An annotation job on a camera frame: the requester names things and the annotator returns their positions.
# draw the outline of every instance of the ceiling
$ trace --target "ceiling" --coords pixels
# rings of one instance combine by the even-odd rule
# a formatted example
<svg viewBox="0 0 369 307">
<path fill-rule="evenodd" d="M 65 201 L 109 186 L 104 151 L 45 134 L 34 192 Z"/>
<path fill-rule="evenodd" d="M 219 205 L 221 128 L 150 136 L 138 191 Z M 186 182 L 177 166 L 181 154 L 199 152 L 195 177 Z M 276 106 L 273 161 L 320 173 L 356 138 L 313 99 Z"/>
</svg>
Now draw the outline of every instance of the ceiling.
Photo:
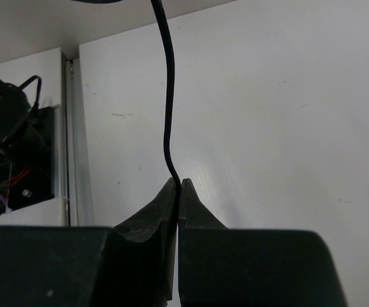
<svg viewBox="0 0 369 307">
<path fill-rule="evenodd" d="M 163 0 L 168 18 L 233 0 Z M 88 4 L 70 0 L 0 0 L 0 63 L 54 47 L 68 59 L 78 45 L 155 22 L 150 0 Z"/>
</svg>

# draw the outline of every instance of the white wall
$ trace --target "white wall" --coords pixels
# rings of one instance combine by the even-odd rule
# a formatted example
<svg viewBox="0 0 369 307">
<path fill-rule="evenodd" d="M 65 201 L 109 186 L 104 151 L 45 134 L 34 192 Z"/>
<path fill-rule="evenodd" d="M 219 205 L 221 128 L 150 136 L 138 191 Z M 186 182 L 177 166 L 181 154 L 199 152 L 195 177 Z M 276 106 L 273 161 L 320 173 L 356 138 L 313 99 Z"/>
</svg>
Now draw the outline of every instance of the white wall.
<svg viewBox="0 0 369 307">
<path fill-rule="evenodd" d="M 369 1 L 238 0 L 170 28 L 178 174 L 230 228 L 318 232 L 369 306 Z M 169 177 L 157 26 L 80 59 L 95 224 L 116 225 Z"/>
<path fill-rule="evenodd" d="M 163 0 L 169 18 L 231 0 Z M 150 0 L 113 4 L 71 0 L 0 0 L 0 63 L 61 47 L 78 57 L 80 43 L 155 22 Z"/>
</svg>

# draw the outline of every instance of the dark mark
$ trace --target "dark mark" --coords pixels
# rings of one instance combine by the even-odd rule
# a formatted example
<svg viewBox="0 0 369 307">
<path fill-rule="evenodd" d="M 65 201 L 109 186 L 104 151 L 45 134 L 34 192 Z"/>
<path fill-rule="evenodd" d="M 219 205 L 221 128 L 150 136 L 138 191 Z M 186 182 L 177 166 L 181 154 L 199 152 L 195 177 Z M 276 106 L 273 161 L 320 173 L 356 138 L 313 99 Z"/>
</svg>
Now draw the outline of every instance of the dark mark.
<svg viewBox="0 0 369 307">
<path fill-rule="evenodd" d="M 133 113 L 129 113 L 129 114 L 118 114 L 118 113 L 112 113 L 112 115 L 115 115 L 115 116 L 121 116 L 122 118 L 125 118 L 125 116 L 133 115 Z"/>
</svg>

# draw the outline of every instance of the black device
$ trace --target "black device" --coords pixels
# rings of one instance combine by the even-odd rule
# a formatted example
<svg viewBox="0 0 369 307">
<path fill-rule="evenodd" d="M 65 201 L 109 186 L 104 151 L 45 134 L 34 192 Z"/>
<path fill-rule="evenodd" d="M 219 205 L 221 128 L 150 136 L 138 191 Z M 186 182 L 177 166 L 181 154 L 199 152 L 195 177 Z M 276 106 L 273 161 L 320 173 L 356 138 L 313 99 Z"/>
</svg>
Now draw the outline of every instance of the black device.
<svg viewBox="0 0 369 307">
<path fill-rule="evenodd" d="M 191 180 L 180 181 L 169 152 L 173 47 L 160 0 L 152 5 L 167 59 L 164 154 L 173 178 L 114 228 L 0 227 L 0 306 L 166 306 L 177 229 L 183 307 L 346 306 L 316 233 L 227 229 Z"/>
<path fill-rule="evenodd" d="M 35 81 L 31 106 L 23 89 Z M 52 198 L 54 110 L 38 108 L 41 87 L 37 75 L 20 86 L 0 80 L 0 214 Z"/>
</svg>

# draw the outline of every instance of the white panel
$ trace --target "white panel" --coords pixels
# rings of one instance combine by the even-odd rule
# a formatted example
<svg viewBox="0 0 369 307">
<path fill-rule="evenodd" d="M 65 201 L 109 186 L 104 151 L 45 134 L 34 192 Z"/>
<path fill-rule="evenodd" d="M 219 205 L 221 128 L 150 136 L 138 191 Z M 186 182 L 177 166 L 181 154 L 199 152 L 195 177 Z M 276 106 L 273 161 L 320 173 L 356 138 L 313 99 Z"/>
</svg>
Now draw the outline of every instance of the white panel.
<svg viewBox="0 0 369 307">
<path fill-rule="evenodd" d="M 62 55 L 61 49 L 24 56 L 0 64 L 0 79 L 17 86 L 33 75 L 42 78 L 40 107 L 58 106 L 62 99 Z M 30 103 L 35 101 L 36 81 L 25 90 Z"/>
<path fill-rule="evenodd" d="M 233 0 L 163 0 L 176 17 Z M 0 63 L 61 47 L 68 59 L 80 43 L 155 22 L 150 0 L 113 4 L 71 0 L 0 0 Z"/>
<path fill-rule="evenodd" d="M 321 234 L 350 306 L 369 306 L 369 1 L 239 0 L 169 24 L 178 173 L 226 226 Z M 169 177 L 157 26 L 82 45 L 81 68 L 95 223 L 113 226 Z"/>
<path fill-rule="evenodd" d="M 0 226 L 66 226 L 65 200 L 61 197 L 43 201 L 0 215 Z"/>
</svg>

